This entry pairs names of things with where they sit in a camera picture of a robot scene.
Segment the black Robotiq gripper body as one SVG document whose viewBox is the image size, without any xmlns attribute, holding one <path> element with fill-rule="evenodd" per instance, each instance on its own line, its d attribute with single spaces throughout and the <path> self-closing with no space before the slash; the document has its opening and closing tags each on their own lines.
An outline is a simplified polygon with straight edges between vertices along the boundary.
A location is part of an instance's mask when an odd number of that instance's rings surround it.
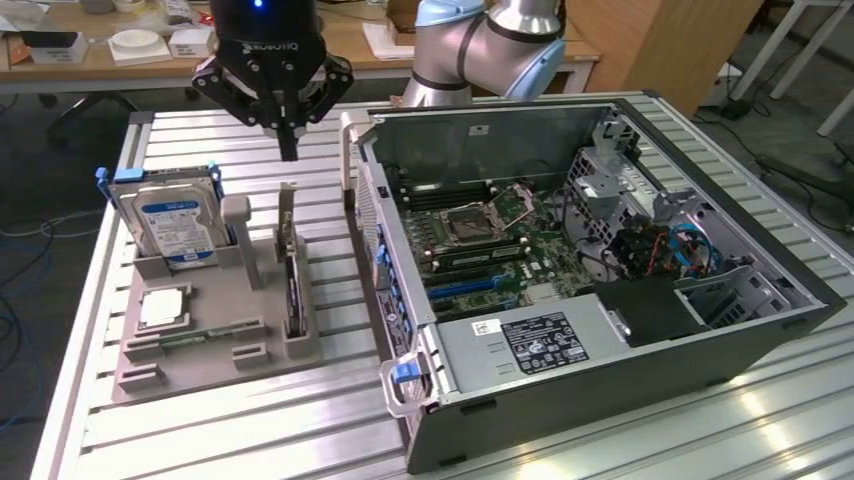
<svg viewBox="0 0 854 480">
<path fill-rule="evenodd" d="M 219 40 L 213 56 L 248 93 L 261 84 L 279 103 L 316 90 L 311 79 L 327 58 L 322 19 L 314 1 L 212 1 Z"/>
</svg>

